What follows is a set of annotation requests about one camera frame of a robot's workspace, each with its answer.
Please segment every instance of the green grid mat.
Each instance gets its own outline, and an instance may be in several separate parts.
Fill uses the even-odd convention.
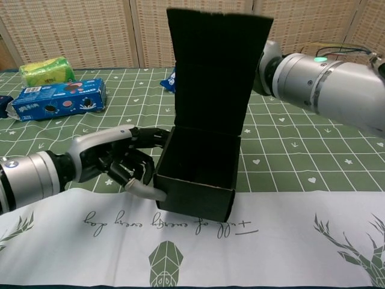
[[[105,80],[106,110],[39,122],[0,119],[0,157],[47,149],[61,154],[76,136],[127,123],[170,129],[174,94],[159,82],[171,73],[172,69],[77,71],[78,79]],[[20,91],[17,73],[0,73],[0,95],[15,98]],[[143,151],[155,162],[161,154],[159,148]],[[384,191],[385,140],[252,93],[238,171],[237,192]],[[67,186],[73,187],[101,193],[122,190],[106,175]]]

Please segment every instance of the table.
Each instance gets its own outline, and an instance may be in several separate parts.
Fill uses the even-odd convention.
[[[39,122],[1,119],[0,157],[47,149],[60,154],[76,136],[127,123],[170,129],[174,94],[159,82],[172,70],[77,70],[78,79],[104,79],[108,95],[105,111]],[[15,98],[21,88],[18,73],[0,73],[0,95]],[[355,128],[253,92],[244,121],[236,189],[238,193],[384,191],[384,144],[384,140]],[[158,148],[143,151],[155,162],[161,154]],[[122,189],[106,175],[67,186],[74,187],[102,193]]]
[[[60,154],[76,136],[126,123],[170,129],[174,94],[159,82],[171,73],[172,68],[76,71],[78,79],[105,80],[105,111],[39,122],[1,119],[0,157],[47,149]],[[16,97],[20,90],[17,73],[0,73],[0,95]],[[165,280],[170,280],[156,277],[153,266],[165,260],[167,248],[177,248],[183,263],[175,284],[385,287],[383,263],[374,258],[383,253],[379,227],[385,220],[380,193],[385,189],[384,144],[354,128],[252,93],[242,130],[238,194],[227,223],[232,226],[229,238],[226,227],[221,227],[226,224],[197,223],[192,217],[160,212],[154,202],[130,194],[90,194],[122,190],[100,175],[83,184],[71,182],[67,188],[73,190],[67,193],[2,216],[0,232],[6,235],[19,218],[31,220],[34,213],[32,230],[1,242],[7,247],[0,254],[1,278],[12,284],[167,285]],[[155,162],[161,154],[158,148],[143,151]],[[122,212],[122,222],[140,222],[143,227],[133,231],[122,226],[128,223],[114,222]],[[95,222],[106,222],[100,235],[92,223],[83,221],[90,213],[96,214]],[[163,228],[164,223],[151,219],[157,214],[169,223],[188,225]],[[198,236],[201,223],[206,225]],[[373,251],[374,240],[381,252]],[[367,259],[353,258],[355,248]],[[23,254],[29,258],[20,261]],[[12,270],[8,264],[14,264]],[[179,266],[169,267],[166,273],[179,275]],[[208,273],[209,267],[215,270]]]

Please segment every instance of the open box lid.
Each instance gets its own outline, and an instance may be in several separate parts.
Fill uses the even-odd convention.
[[[174,124],[241,135],[255,71],[273,19],[169,8]]]

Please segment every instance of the green indicator light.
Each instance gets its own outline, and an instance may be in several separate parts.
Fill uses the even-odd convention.
[[[315,57],[314,61],[315,62],[324,62],[324,61],[327,61],[327,58],[326,57]]]

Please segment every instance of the blue packet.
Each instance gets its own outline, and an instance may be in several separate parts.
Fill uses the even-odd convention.
[[[173,73],[167,79],[161,81],[161,86],[168,91],[175,93],[175,67]]]
[[[6,119],[8,117],[7,105],[13,100],[11,96],[0,95],[0,119]]]

